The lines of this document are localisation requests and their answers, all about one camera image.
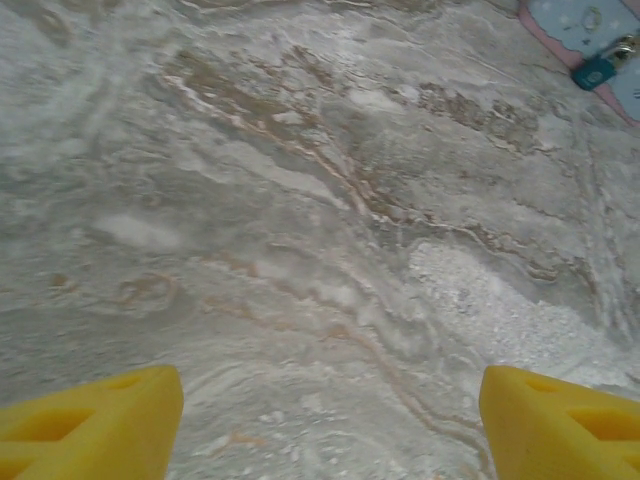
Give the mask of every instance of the marble floor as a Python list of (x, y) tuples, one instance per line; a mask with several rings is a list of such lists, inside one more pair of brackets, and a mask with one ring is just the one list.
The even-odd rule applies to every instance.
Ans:
[(640, 397), (640, 134), (511, 0), (0, 0), (0, 404), (141, 365), (168, 478), (495, 478), (505, 363)]

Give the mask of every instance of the light blue surface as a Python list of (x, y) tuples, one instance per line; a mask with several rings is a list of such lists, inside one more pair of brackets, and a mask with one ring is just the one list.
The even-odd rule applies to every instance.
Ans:
[[(529, 12), (547, 35), (585, 58), (640, 31), (640, 20), (620, 0), (531, 0)], [(640, 121), (640, 58), (607, 83), (627, 115)]]

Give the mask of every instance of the teal padlock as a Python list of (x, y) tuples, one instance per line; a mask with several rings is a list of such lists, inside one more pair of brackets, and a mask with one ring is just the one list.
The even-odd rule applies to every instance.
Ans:
[(591, 57), (571, 72), (571, 79), (583, 90), (593, 90), (615, 77), (618, 71), (635, 57), (635, 45), (635, 37), (622, 38), (616, 45)]

